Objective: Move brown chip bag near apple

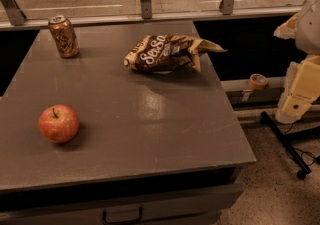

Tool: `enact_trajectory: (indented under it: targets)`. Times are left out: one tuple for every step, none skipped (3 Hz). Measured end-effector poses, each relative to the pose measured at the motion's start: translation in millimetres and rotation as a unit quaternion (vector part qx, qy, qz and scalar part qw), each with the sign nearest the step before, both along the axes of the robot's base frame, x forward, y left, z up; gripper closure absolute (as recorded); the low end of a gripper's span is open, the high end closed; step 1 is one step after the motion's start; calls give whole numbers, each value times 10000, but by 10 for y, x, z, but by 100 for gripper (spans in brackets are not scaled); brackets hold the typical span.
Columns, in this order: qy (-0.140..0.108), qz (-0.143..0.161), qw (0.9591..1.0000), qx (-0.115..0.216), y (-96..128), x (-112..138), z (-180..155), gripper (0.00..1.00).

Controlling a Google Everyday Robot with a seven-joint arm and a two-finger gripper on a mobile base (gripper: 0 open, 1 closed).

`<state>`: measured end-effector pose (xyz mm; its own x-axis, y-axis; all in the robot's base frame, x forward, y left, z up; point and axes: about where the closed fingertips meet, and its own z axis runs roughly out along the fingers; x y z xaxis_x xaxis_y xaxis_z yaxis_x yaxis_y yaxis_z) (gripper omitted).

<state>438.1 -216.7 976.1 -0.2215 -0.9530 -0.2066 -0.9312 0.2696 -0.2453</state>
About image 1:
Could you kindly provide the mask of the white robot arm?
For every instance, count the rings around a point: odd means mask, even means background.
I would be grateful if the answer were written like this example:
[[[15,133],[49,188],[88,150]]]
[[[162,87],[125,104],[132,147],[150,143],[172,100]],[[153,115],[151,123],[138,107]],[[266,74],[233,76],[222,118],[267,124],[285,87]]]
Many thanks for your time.
[[[296,48],[307,54],[301,62],[290,62],[275,115],[280,123],[291,124],[320,97],[320,0],[305,0],[302,9],[278,26],[274,35],[294,39]]]

